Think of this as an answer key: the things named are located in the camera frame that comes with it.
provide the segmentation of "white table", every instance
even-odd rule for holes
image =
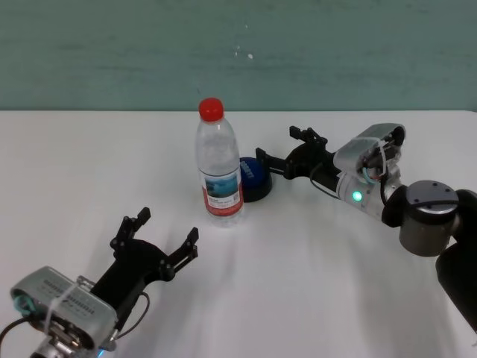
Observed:
[[[242,156],[285,157],[288,126],[313,127],[336,150],[376,122],[406,126],[404,183],[477,190],[477,114],[228,113]],[[199,227],[199,257],[170,283],[114,357],[474,357],[476,335],[437,282],[435,259],[398,230],[333,201],[305,178],[274,178],[232,229],[212,226],[194,162],[196,113],[0,113],[1,326],[17,319],[20,278],[50,265],[98,279],[124,215],[149,206],[138,232],[174,250]],[[139,302],[131,324],[143,303]],[[41,333],[12,331],[3,357],[29,357]]]

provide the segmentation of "blue led light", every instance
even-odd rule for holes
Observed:
[[[353,200],[356,202],[360,202],[361,200],[363,200],[363,195],[361,194],[361,192],[359,192],[358,190],[353,192]]]

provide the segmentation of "water bottle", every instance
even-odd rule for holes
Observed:
[[[224,118],[220,100],[204,99],[199,105],[199,114],[195,158],[203,199],[214,221],[228,226],[237,221],[244,204],[236,136]]]

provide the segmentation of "blue cap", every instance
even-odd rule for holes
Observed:
[[[241,186],[244,202],[257,201],[271,191],[271,175],[252,157],[240,158]]]

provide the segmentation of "green wall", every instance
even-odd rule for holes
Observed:
[[[476,0],[1,0],[0,109],[477,109]]]

